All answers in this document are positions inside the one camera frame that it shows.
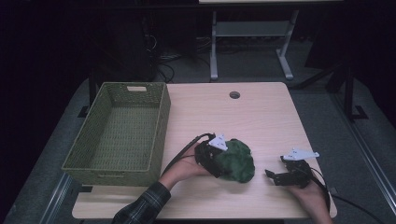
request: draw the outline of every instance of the human hand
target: human hand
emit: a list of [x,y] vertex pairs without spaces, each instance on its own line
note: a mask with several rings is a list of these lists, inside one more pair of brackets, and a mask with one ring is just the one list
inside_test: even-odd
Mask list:
[[323,190],[314,181],[303,189],[299,186],[287,186],[286,189],[299,200],[315,224],[332,224]]
[[194,149],[198,145],[195,143],[181,157],[179,161],[167,170],[160,178],[160,182],[169,190],[179,181],[188,179],[196,175],[210,175],[201,165],[197,164],[194,156]]

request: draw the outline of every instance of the white tag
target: white tag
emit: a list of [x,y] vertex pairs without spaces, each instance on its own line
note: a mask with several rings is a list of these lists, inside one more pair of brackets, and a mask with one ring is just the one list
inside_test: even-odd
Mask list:
[[315,157],[319,157],[317,152],[305,151],[294,147],[288,155],[283,156],[283,159],[285,161],[301,161]]
[[218,149],[226,151],[228,148],[225,145],[224,134],[220,134],[209,142],[209,145]]

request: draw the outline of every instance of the wicker basket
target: wicker basket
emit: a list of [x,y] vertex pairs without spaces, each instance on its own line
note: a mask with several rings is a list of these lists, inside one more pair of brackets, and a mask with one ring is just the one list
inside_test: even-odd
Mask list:
[[164,83],[105,82],[62,169],[84,185],[151,185],[160,177],[170,105]]

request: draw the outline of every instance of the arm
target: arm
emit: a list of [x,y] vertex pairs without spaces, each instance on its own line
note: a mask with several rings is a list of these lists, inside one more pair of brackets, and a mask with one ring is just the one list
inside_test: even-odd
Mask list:
[[152,223],[171,198],[170,190],[177,182],[196,175],[209,175],[193,157],[195,146],[187,150],[184,158],[172,165],[159,181],[151,185],[134,203],[122,208],[114,216],[112,223]]
[[323,191],[315,182],[311,181],[303,189],[297,186],[288,186],[287,189],[299,200],[300,205],[315,224],[333,224]]

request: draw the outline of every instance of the plaid sleeve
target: plaid sleeve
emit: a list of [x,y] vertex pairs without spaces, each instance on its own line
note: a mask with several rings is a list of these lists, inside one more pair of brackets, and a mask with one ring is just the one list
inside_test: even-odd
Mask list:
[[151,185],[134,203],[123,207],[113,218],[113,224],[152,223],[171,198],[160,182]]

